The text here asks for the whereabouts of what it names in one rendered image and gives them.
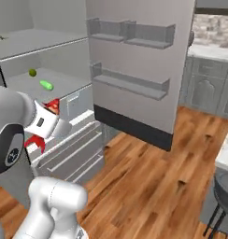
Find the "grey fridge door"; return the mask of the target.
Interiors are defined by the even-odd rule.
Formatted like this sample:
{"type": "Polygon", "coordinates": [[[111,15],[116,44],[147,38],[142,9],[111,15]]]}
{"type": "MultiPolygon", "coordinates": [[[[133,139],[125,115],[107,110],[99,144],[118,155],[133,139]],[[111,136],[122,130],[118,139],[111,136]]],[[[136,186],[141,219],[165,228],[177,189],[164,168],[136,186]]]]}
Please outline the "grey fridge door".
{"type": "Polygon", "coordinates": [[[95,118],[166,151],[196,0],[86,0],[95,118]]]}

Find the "grey fridge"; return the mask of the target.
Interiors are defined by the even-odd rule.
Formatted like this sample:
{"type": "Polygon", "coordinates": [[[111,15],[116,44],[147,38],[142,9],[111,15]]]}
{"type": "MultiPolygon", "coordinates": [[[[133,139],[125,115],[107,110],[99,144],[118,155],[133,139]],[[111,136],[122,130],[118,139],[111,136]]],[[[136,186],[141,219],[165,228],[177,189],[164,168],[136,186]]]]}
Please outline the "grey fridge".
{"type": "MultiPolygon", "coordinates": [[[[73,33],[85,37],[0,60],[0,86],[8,88],[7,77],[29,74],[31,68],[47,68],[91,81],[85,0],[0,0],[0,34],[27,29],[73,33]]],[[[44,139],[44,153],[35,144],[23,147],[17,163],[0,174],[0,186],[23,206],[30,203],[28,187],[36,177],[33,163],[97,121],[93,112],[92,83],[59,99],[58,116],[72,124],[70,133],[61,138],[44,139]]]]}

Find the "glass fridge rack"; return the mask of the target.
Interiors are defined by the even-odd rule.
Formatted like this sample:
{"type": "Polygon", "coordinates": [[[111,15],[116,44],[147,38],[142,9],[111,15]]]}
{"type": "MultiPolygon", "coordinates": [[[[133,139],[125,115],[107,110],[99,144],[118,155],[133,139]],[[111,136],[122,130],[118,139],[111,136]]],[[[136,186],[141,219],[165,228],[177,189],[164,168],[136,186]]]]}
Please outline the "glass fridge rack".
{"type": "Polygon", "coordinates": [[[63,98],[91,83],[87,78],[73,77],[47,68],[38,68],[36,71],[35,77],[30,77],[28,73],[7,77],[7,86],[15,91],[24,92],[33,99],[47,102],[54,98],[63,98]],[[51,83],[53,90],[46,90],[40,85],[40,80],[51,83]]]}
{"type": "Polygon", "coordinates": [[[85,35],[80,34],[39,29],[27,29],[0,34],[0,60],[80,40],[84,37],[85,35]]]}

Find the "green cucumber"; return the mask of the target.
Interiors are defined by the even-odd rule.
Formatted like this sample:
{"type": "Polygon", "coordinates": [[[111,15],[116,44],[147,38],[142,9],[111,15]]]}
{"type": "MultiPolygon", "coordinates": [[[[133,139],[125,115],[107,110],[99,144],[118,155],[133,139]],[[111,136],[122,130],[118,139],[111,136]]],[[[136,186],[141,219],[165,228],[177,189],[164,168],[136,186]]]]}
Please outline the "green cucumber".
{"type": "Polygon", "coordinates": [[[47,91],[53,90],[53,85],[50,82],[48,82],[47,80],[40,80],[39,84],[47,91]]]}

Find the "long grey door shelf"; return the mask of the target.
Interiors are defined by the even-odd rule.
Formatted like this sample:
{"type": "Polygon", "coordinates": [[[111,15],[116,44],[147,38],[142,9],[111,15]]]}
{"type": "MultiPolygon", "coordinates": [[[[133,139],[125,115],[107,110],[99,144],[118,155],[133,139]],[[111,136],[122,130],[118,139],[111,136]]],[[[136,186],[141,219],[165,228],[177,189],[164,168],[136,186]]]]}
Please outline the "long grey door shelf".
{"type": "Polygon", "coordinates": [[[170,79],[163,83],[132,77],[103,68],[101,63],[90,66],[92,81],[161,101],[169,92],[170,79]]]}

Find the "dark grey stool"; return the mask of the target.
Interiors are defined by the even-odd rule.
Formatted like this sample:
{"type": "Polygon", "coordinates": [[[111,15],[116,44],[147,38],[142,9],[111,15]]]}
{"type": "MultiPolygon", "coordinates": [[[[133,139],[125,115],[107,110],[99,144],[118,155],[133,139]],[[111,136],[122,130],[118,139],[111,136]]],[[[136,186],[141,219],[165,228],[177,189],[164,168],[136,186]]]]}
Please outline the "dark grey stool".
{"type": "Polygon", "coordinates": [[[215,207],[215,209],[207,223],[206,229],[203,232],[203,236],[207,235],[207,232],[220,209],[222,209],[222,212],[207,239],[214,238],[214,235],[218,231],[224,218],[226,216],[228,216],[228,173],[220,173],[220,174],[214,175],[213,192],[214,192],[214,197],[217,201],[217,206],[215,207]]]}

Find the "small grey door shelf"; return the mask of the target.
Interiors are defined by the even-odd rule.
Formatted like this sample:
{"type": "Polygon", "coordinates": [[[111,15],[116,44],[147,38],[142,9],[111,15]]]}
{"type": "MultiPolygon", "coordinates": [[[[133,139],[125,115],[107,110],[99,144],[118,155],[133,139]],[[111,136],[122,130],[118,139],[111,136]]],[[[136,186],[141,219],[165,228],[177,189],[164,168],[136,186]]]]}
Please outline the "small grey door shelf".
{"type": "Polygon", "coordinates": [[[127,33],[129,21],[103,21],[99,18],[88,19],[87,30],[90,38],[122,42],[127,33]]]}

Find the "medium grey door shelf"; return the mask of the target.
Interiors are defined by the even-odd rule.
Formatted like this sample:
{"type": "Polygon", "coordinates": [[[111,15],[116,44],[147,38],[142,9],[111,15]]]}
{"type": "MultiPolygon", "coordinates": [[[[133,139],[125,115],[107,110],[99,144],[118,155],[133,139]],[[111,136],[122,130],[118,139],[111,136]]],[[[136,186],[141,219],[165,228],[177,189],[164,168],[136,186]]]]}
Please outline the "medium grey door shelf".
{"type": "Polygon", "coordinates": [[[174,43],[175,30],[175,24],[156,26],[132,21],[126,24],[124,42],[153,49],[167,49],[174,43]]]}

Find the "grey kitchen cupboards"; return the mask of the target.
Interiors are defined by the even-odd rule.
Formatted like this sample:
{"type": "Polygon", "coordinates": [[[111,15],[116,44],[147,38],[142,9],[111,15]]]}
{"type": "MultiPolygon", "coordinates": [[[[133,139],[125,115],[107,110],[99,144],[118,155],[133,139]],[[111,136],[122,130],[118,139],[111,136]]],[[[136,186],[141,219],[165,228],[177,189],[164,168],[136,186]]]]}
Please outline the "grey kitchen cupboards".
{"type": "Polygon", "coordinates": [[[188,56],[178,103],[228,119],[228,62],[188,56]]]}

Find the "red lobster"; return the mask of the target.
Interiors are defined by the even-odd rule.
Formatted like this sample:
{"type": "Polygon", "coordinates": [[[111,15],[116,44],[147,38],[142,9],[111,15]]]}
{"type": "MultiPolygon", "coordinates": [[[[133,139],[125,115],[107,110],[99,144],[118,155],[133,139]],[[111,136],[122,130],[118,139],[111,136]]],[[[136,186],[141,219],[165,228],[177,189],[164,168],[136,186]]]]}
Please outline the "red lobster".
{"type": "MultiPolygon", "coordinates": [[[[52,113],[56,115],[60,114],[60,108],[59,108],[60,99],[59,98],[53,99],[52,101],[45,103],[44,106],[48,110],[50,110],[52,113]]],[[[36,134],[33,134],[30,138],[28,138],[25,141],[24,146],[27,148],[28,146],[32,144],[35,144],[38,148],[41,149],[41,153],[44,153],[46,144],[45,144],[45,140],[42,137],[36,134]]]]}

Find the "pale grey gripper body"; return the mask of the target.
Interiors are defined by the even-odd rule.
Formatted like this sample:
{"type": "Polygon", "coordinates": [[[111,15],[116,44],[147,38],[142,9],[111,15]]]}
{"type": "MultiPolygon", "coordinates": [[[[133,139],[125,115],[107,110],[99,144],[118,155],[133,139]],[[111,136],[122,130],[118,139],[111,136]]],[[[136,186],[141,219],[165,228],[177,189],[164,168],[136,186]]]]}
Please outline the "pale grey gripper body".
{"type": "Polygon", "coordinates": [[[55,138],[65,137],[70,133],[71,129],[72,124],[69,121],[55,117],[51,135],[55,138]]]}

